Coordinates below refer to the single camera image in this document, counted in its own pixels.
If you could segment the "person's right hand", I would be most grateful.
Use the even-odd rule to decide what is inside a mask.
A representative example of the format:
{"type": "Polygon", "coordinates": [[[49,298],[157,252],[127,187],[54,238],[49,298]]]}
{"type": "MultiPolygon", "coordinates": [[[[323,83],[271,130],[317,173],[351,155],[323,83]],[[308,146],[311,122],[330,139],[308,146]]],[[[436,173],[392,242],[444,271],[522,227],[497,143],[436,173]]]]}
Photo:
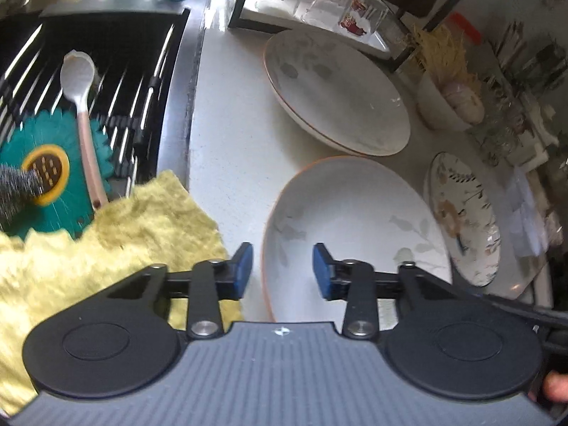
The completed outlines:
{"type": "Polygon", "coordinates": [[[553,403],[566,404],[568,402],[568,375],[551,371],[546,375],[540,388],[529,392],[529,398],[537,401],[539,397],[553,403]]]}

